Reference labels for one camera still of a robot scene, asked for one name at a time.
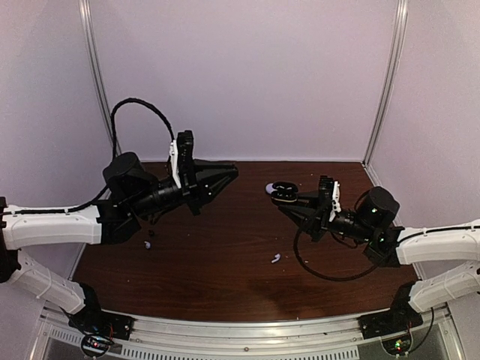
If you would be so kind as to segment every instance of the robotic arm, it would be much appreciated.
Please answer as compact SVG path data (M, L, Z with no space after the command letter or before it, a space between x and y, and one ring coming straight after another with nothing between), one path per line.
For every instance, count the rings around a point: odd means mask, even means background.
M409 324L419 326L419 313L480 291L480 220L432 229L395 227L392 223L400 205L387 190L371 188L360 196L354 210L346 211L339 203L340 185L327 176L310 193L297 193L294 184L284 182L273 184L272 190L272 202L312 241L332 233L366 245L364 255L374 264L369 270L431 260L469 260L431 279L403 285L390 310L360 318L364 338L401 332ZM354 277L324 278L348 281Z
M112 330L113 337L128 339L131 318L102 311L90 286L52 273L23 248L66 242L119 244L141 229L137 218L152 219L183 204L198 215L238 170L231 163L194 160L193 147L191 131L178 134L170 146L172 175L162 179L145 171L133 152L119 155L103 171L109 199L76 208L21 208L0 198L0 283L15 284L58 305L70 325L82 332Z

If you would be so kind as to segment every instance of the dark brown wooden surface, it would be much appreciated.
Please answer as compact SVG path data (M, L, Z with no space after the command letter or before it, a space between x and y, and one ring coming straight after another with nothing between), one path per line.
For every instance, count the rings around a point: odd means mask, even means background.
M163 164L145 167L164 174ZM145 225L130 241L87 247L75 280L97 290L112 311L181 320L293 320L387 308L396 289L416 276L411 267L381 268L360 280L332 283L296 262L295 225L265 194L286 180L301 191L317 188L320 175L341 183L340 201L352 208L371 183L359 163L238 163L240 176L194 217L186 206L165 215L149 238ZM151 242L146 250L144 241ZM308 265L332 276L357 274L371 264L362 249L326 236L300 241ZM281 260L271 264L275 254Z

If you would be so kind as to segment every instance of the white arm segment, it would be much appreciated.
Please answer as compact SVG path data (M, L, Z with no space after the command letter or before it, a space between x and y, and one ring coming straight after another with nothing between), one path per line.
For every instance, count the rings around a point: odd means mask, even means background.
M449 230L426 233L428 229L407 228L400 233L398 240L414 233L421 235L403 241L397 247L400 264L408 265L431 260L476 260L480 261L480 220L449 227L467 227L462 230Z
M4 212L19 212L23 209L27 208L11 205ZM64 214L5 215L5 245L7 250L16 250L29 245L65 242L100 244L102 231L101 224L97 222L99 216L98 208L94 205Z
M421 313L475 291L480 291L480 262L468 261L436 277L416 282L410 290L409 304Z
M66 280L33 260L24 250L18 252L16 270L8 284L15 284L37 296L58 305L69 314L76 314L84 305L84 292L78 283Z

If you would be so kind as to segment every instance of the white wall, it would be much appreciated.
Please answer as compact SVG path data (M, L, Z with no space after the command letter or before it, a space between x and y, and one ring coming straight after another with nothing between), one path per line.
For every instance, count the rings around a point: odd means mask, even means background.
M21 206L90 200L110 144L77 1L3 1L0 30L0 195ZM67 275L79 247L26 250ZM0 304L0 357L24 359L42 302L0 284Z
M412 227L480 218L480 7L476 0L410 1L403 55L373 168ZM454 262L424 264L429 276ZM480 295L451 311L477 360Z
M395 0L91 1L110 105L156 104L196 156L361 160L392 40ZM157 118L118 113L122 150L167 157Z

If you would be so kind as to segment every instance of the small debris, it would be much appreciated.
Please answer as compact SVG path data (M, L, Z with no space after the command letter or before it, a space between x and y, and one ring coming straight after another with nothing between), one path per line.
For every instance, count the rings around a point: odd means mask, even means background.
M274 256L274 259L271 261L272 264L275 264L277 262L280 261L280 258L281 258L281 255L279 253L277 253L275 256Z

